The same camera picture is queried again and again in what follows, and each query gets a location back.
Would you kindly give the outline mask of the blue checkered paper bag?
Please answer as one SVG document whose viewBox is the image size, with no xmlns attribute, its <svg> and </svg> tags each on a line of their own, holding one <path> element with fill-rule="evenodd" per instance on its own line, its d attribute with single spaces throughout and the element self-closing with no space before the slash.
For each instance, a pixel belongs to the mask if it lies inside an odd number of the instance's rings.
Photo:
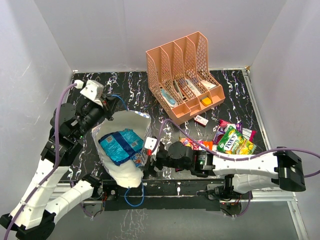
<svg viewBox="0 0 320 240">
<path fill-rule="evenodd" d="M 115 97 L 119 98 L 119 101 L 122 102 L 125 110 L 115 112 L 113 114 L 113 120 L 111 121 L 108 121 L 107 119 L 103 120 L 101 124 L 92 129 L 91 135 L 98 156 L 107 173 L 116 181 L 118 186 L 129 191 L 132 188 L 138 188 L 143 185 L 142 179 L 144 174 L 142 167 L 147 161 L 147 154 L 144 153 L 144 144 L 147 138 L 147 130 L 151 123 L 151 117 L 147 113 L 129 109 L 121 97 L 117 95 L 115 95 Z M 124 129 L 133 130 L 143 140 L 141 151 L 142 164 L 139 167 L 136 167 L 132 160 L 129 160 L 120 166 L 115 165 L 98 142 L 104 135 L 123 131 Z"/>
</svg>

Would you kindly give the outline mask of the large blue snack bag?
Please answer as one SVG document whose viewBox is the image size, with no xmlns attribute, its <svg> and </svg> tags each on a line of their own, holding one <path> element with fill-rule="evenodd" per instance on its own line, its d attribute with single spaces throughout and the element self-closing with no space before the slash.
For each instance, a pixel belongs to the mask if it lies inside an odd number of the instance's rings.
<svg viewBox="0 0 320 240">
<path fill-rule="evenodd" d="M 126 128 L 104 135 L 98 143 L 111 161 L 120 166 L 131 160 L 135 153 L 142 154 L 144 141 L 132 129 Z"/>
</svg>

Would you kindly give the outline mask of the green yellow snack packet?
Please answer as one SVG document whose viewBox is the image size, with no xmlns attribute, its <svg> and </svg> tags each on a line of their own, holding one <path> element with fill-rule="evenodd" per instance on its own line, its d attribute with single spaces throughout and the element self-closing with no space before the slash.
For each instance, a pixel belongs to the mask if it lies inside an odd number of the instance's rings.
<svg viewBox="0 0 320 240">
<path fill-rule="evenodd" d="M 252 155 L 256 145 L 245 139 L 233 126 L 229 126 L 217 144 L 217 151 L 229 155 Z"/>
</svg>

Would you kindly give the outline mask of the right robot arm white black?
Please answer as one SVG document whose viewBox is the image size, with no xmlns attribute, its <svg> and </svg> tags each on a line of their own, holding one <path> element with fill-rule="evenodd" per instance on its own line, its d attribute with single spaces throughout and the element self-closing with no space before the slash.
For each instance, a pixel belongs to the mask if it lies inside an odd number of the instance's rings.
<svg viewBox="0 0 320 240">
<path fill-rule="evenodd" d="M 193 176 L 223 177 L 223 185 L 210 190 L 211 195 L 233 199 L 252 190 L 279 187 L 288 192 L 306 190 L 302 160 L 287 148 L 247 157 L 212 154 L 204 148 L 193 150 L 180 141 L 165 150 L 155 138 L 149 138 L 144 147 L 150 158 L 148 171 L 163 167 L 188 170 Z"/>
</svg>

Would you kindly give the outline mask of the blue snack packet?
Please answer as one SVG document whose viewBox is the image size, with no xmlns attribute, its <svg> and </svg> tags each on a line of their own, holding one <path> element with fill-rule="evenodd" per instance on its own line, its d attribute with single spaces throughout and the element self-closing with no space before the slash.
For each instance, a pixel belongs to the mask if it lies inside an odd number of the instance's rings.
<svg viewBox="0 0 320 240">
<path fill-rule="evenodd" d="M 143 156 L 140 152 L 135 153 L 130 159 L 133 161 L 136 167 L 140 167 L 142 165 Z"/>
</svg>

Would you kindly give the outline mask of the orange pink fruit snack packet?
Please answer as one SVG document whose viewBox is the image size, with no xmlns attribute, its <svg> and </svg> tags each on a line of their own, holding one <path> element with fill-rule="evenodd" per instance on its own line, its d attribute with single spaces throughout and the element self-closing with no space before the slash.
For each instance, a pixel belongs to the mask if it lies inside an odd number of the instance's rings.
<svg viewBox="0 0 320 240">
<path fill-rule="evenodd" d="M 187 137 L 181 137 L 179 139 L 179 141 L 187 147 L 190 147 L 192 150 L 194 151 L 198 151 L 198 150 L 205 150 L 203 147 L 209 149 L 209 150 L 213 150 L 213 142 L 212 141 L 202 141 L 202 140 L 197 140 L 195 143 L 194 141 L 192 141 L 190 138 Z"/>
</svg>

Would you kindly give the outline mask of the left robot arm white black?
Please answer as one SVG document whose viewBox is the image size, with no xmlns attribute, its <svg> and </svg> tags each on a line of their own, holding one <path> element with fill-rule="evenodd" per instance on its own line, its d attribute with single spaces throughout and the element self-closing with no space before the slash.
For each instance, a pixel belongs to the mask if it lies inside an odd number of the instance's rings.
<svg viewBox="0 0 320 240">
<path fill-rule="evenodd" d="M 101 119 L 113 120 L 119 98 L 114 94 L 99 98 L 101 105 L 87 100 L 80 111 L 71 103 L 59 104 L 50 120 L 51 129 L 37 170 L 18 205 L 0 218 L 8 232 L 19 240 L 46 240 L 61 217 L 86 199 L 103 195 L 102 181 L 85 175 L 71 189 L 51 200 L 52 193 L 82 150 L 82 138 Z"/>
</svg>

